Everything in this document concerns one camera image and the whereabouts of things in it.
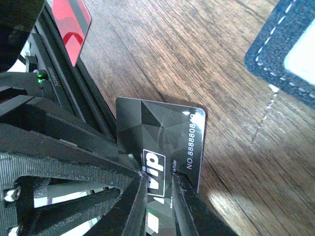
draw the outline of geometric card pattern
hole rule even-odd
[[[174,224],[170,208],[172,173],[186,174],[198,191],[205,112],[196,107],[124,97],[117,98],[116,112],[119,153],[133,154],[140,166],[144,166],[146,157],[143,155],[148,151],[156,154],[153,155],[154,158],[165,156],[164,198],[157,201],[155,196],[148,195],[148,211],[159,222],[159,233],[154,227],[149,227],[147,232],[153,236],[173,235]],[[161,166],[154,169],[157,163],[154,158],[149,160],[153,163],[153,174],[148,173],[148,176],[152,178],[156,178],[154,175],[158,176],[158,171],[162,170]]]

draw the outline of black plastic frame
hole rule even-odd
[[[78,59],[75,67],[72,66],[47,2],[35,24],[35,32],[41,36],[74,114],[105,136],[116,140],[115,117],[81,59]]]

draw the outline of black card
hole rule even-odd
[[[187,107],[119,97],[116,100],[120,153],[133,154],[148,174],[148,233],[175,235],[172,173],[188,176],[198,191],[205,112]]]

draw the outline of white label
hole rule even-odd
[[[164,204],[164,198],[156,198],[156,197],[153,197],[154,200],[158,201],[159,203],[162,203]]]
[[[148,227],[158,234],[158,218],[148,213]]]
[[[165,194],[165,156],[143,149],[144,167],[148,174],[148,194],[164,197]]]
[[[290,72],[315,85],[315,20],[302,34],[284,59]]]

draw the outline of red card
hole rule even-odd
[[[54,0],[52,9],[71,63],[75,66],[91,24],[91,16],[82,0]]]

